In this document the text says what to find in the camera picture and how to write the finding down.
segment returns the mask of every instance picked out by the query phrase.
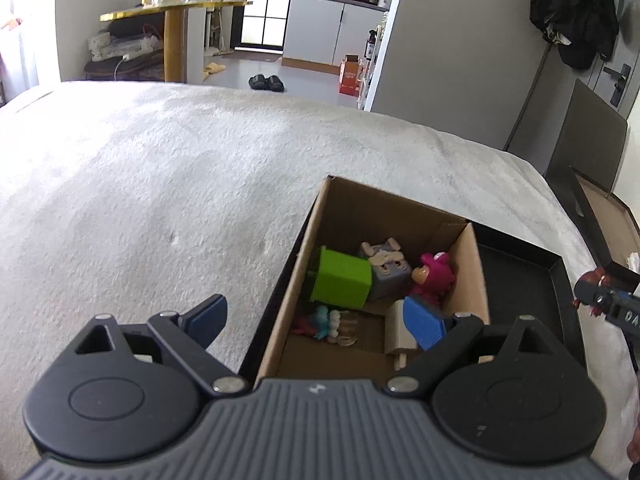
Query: pink plush toy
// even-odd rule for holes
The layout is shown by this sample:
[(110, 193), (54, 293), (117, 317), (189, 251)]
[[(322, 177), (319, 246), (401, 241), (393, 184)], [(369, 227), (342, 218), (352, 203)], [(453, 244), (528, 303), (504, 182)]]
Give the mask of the pink plush toy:
[(418, 294), (429, 304), (439, 307), (444, 293), (451, 290), (456, 282), (456, 275), (449, 265), (449, 255), (426, 253), (420, 256), (420, 261), (422, 267), (416, 267), (411, 273), (415, 285), (409, 294)]

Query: bed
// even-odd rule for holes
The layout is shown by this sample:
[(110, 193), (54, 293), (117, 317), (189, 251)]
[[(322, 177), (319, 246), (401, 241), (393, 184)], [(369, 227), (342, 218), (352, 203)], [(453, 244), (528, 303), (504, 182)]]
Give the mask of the bed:
[[(0, 110), (0, 462), (37, 459), (30, 386), (87, 320), (140, 322), (225, 294), (210, 348), (237, 370), (318, 185), (337, 174), (594, 267), (533, 167), (436, 130), (270, 92), (133, 82), (37, 87)], [(581, 308), (607, 402), (593, 457), (617, 478), (638, 416), (620, 331)]]

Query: power cord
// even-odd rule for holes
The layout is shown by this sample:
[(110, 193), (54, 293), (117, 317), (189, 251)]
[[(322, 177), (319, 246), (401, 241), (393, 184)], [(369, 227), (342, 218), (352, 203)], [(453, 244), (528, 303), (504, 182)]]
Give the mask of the power cord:
[(113, 80), (117, 81), (118, 79), (116, 78), (116, 74), (118, 73), (118, 69), (121, 65), (121, 63), (124, 61), (125, 56), (122, 56), (122, 59), (118, 62), (118, 64), (116, 65), (116, 70), (113, 71)]

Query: gray floor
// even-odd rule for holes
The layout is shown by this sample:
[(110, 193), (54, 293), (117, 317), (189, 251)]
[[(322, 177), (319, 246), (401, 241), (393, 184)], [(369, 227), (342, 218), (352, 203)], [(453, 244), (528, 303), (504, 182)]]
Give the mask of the gray floor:
[(357, 99), (338, 93), (338, 76), (282, 66), (280, 59), (274, 62), (238, 59), (231, 56), (215, 56), (205, 58), (205, 65), (211, 62), (226, 66), (226, 70), (212, 74), (204, 81), (205, 85), (223, 86), (239, 90), (251, 90), (249, 78), (256, 74), (265, 77), (277, 75), (286, 88), (284, 95), (303, 97), (332, 105), (357, 108)]

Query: wooden table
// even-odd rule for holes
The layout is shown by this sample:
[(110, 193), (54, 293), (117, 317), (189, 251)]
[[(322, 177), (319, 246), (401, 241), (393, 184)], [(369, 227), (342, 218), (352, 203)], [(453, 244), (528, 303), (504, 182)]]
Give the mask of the wooden table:
[(164, 12), (164, 81), (186, 83), (184, 73), (184, 11), (187, 9), (213, 7), (242, 7), (252, 2), (244, 0), (224, 0), (222, 2), (185, 2), (176, 5), (157, 7), (135, 7), (134, 9), (117, 10), (100, 16), (101, 22), (110, 22), (142, 14)]

